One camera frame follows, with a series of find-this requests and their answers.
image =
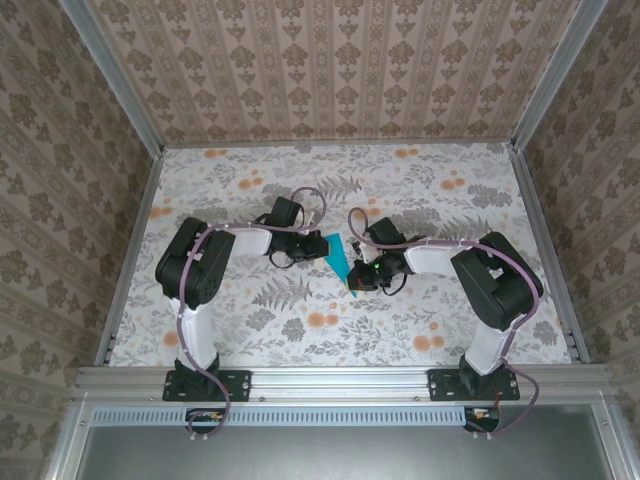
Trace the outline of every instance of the floral wallpaper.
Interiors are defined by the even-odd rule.
[[[578,0],[90,0],[166,144],[510,137]]]
[[[303,185],[327,196],[321,231],[340,233],[351,265],[347,212],[362,206],[372,222],[389,216],[408,238],[500,231],[544,281],[504,144],[168,149],[110,365],[173,365],[175,316],[154,272],[187,216],[255,219]],[[307,214],[319,208],[311,195],[300,200]],[[513,362],[570,361],[545,290]],[[225,366],[456,364],[478,322],[454,277],[410,276],[393,297],[354,298],[324,259],[277,270],[266,256],[231,258],[210,305],[211,341]]]
[[[149,168],[59,4],[0,2],[0,478],[45,472]]]
[[[640,438],[640,2],[608,2],[525,154],[590,354]]]

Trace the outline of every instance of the gray panel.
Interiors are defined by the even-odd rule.
[[[588,406],[538,407],[489,441],[460,427],[229,427],[208,441],[175,427],[94,428],[80,472],[83,480],[612,478]]]

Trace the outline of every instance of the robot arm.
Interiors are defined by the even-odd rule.
[[[389,218],[371,225],[366,232],[376,244],[398,245],[407,242]],[[479,243],[506,254],[533,280],[538,295],[542,283],[498,232],[491,232]],[[363,259],[356,260],[347,276],[352,290],[385,290],[398,274],[437,273],[455,276],[479,318],[471,346],[460,360],[460,379],[476,395],[484,389],[491,374],[502,366],[502,353],[514,322],[533,307],[533,295],[524,278],[504,260],[478,248],[420,245],[407,249],[378,250],[357,245]]]
[[[302,206],[278,197],[269,214],[258,221],[274,227],[291,227]],[[179,286],[184,266],[196,240],[207,229],[206,222],[189,217],[180,226],[156,268],[156,280],[169,297],[174,314],[180,309]],[[302,235],[297,232],[270,232],[260,228],[229,228],[210,234],[189,269],[185,281],[186,308],[182,331],[191,356],[205,370],[219,363],[213,343],[213,325],[209,315],[211,300],[218,293],[229,258],[236,256],[273,255],[283,252],[290,260],[285,267],[321,258],[329,253],[329,244],[319,231]],[[178,354],[182,365],[190,365],[182,350]]]

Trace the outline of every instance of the metal bar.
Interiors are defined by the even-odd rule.
[[[608,403],[603,396],[591,408],[613,478],[615,480],[637,479],[638,458],[633,449],[629,450],[631,445],[629,431],[619,418],[616,421],[613,420],[612,413],[617,406],[608,405]]]
[[[580,2],[576,13],[571,19],[567,30],[558,44],[558,48],[551,57],[547,69],[542,74],[536,91],[531,96],[516,129],[513,132],[512,143],[518,149],[524,150],[531,140],[536,127],[551,105],[560,85],[571,69],[573,62],[580,53],[584,42],[593,30],[600,14],[604,10],[607,0],[589,0]]]
[[[140,253],[144,231],[147,226],[147,221],[149,220],[153,197],[156,194],[156,188],[158,186],[158,181],[160,180],[162,164],[163,160],[162,158],[159,158],[157,161],[153,162],[153,165],[151,166],[149,178],[147,178],[147,185],[144,188],[142,201],[140,202],[138,216],[136,217],[136,223],[133,225],[133,230],[131,231],[131,239],[129,240],[127,253],[124,257],[124,261],[122,262],[122,270],[120,270],[116,290],[113,294],[111,306],[109,307],[109,313],[107,314],[107,321],[105,322],[104,330],[102,332],[100,346],[98,347],[94,363],[95,365],[104,364],[109,344],[112,339],[115,339],[115,334],[120,326],[122,312],[124,311],[127,296],[129,295],[131,279],[133,278],[133,273],[136,269],[136,261],[138,259],[138,253]]]
[[[280,140],[270,142],[209,142],[209,143],[167,143],[165,149],[184,150],[189,148],[242,148],[242,147],[318,147],[325,145],[424,145],[462,143],[509,143],[508,137],[478,138],[362,138],[362,139],[333,139],[333,140]]]
[[[109,87],[122,105],[131,124],[146,147],[151,158],[158,159],[161,154],[162,136],[156,131],[147,115],[142,99],[125,74],[125,69],[113,54],[109,42],[102,34],[98,22],[91,14],[88,2],[82,0],[61,0],[65,12],[76,27],[91,57],[96,62]]]
[[[75,480],[89,435],[93,407],[86,404],[67,410],[62,432],[54,451],[46,480]]]
[[[549,282],[549,289],[553,292],[553,301],[558,312],[558,317],[562,324],[571,330],[573,339],[575,341],[575,348],[580,356],[580,361],[583,363],[589,363],[591,361],[589,352],[587,351],[587,344],[582,336],[582,330],[576,317],[576,312],[573,309],[573,303],[571,303],[571,297],[569,297],[569,290],[567,284],[562,276],[562,270],[560,269],[560,263],[556,256],[556,251],[553,248],[553,242],[551,241],[551,235],[549,229],[544,220],[544,214],[542,213],[542,207],[538,201],[535,187],[533,186],[533,180],[527,167],[527,162],[522,150],[509,151],[511,156],[511,163],[513,164],[513,171],[520,187],[520,194],[522,195],[522,201],[524,202],[527,215],[529,217],[529,223],[531,224],[531,231],[533,232],[533,238],[538,246],[538,252],[540,252],[540,259],[542,261],[542,267],[544,268]]]
[[[427,370],[432,367],[388,368],[255,368],[251,369],[250,404],[272,406],[353,406],[431,404]],[[591,404],[600,395],[612,396],[603,365],[522,365],[540,384],[540,404]],[[167,406],[162,401],[169,368],[84,368],[72,401],[92,405]],[[526,404],[533,387],[520,383]],[[487,402],[437,402],[442,406],[482,405]],[[177,403],[220,406],[220,403]]]
[[[613,431],[618,434],[618,441],[622,448],[623,455],[627,459],[627,466],[631,478],[640,479],[640,459],[638,459],[638,452],[633,445],[629,426],[622,415],[620,405],[609,404],[608,409],[609,416],[611,417],[611,425]]]

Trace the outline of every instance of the table surface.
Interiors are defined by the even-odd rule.
[[[187,216],[252,220],[300,186],[326,194],[322,233],[340,233],[350,264],[354,206],[372,222],[389,216],[407,238],[503,233],[545,285],[510,361],[570,362],[508,152],[477,143],[165,151],[110,365],[172,365],[175,317],[154,270]],[[301,202],[307,213],[319,209],[312,195]],[[414,275],[394,297],[354,298],[324,259],[277,270],[267,257],[232,258],[213,302],[212,341],[225,367],[457,364],[478,322],[453,277]]]

